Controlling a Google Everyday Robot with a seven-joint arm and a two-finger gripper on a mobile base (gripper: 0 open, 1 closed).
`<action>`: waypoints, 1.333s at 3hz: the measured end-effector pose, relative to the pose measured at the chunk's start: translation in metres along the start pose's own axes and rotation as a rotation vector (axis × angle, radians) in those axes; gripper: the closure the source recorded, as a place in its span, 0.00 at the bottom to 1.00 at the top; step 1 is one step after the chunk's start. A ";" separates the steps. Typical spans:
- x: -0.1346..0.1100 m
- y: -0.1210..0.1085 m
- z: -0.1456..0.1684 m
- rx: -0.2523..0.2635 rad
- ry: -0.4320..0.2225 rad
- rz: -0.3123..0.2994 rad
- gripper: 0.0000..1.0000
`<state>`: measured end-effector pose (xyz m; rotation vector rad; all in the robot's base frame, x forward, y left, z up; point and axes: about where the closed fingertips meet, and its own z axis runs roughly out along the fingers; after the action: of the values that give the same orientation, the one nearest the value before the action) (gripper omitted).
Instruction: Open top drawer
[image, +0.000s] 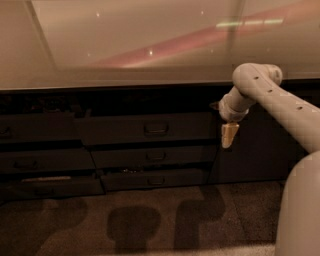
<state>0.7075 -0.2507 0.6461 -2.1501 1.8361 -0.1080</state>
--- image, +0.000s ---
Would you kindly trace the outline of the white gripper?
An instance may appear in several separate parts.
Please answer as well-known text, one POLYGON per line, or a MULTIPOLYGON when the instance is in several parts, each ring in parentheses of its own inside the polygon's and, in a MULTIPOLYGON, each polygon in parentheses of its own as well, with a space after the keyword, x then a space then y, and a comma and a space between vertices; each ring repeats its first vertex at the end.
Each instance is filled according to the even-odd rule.
MULTIPOLYGON (((209 107, 213 110, 219 110, 221 118, 226 122, 240 122, 248 114, 250 103, 241 95, 228 93, 220 101, 210 103, 209 107)), ((238 130, 238 123, 225 123, 222 125, 221 144, 224 149, 232 146, 238 130)))

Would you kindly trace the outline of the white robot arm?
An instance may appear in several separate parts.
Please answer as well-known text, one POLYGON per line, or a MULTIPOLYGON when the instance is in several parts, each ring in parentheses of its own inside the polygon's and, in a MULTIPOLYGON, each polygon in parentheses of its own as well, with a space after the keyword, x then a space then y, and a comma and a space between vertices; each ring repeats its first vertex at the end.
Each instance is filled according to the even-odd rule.
POLYGON ((281 87, 282 70, 244 63, 232 73, 232 89, 217 102, 221 146, 231 147, 239 123, 259 104, 307 152, 286 180, 274 256, 320 256, 320 109, 281 87))

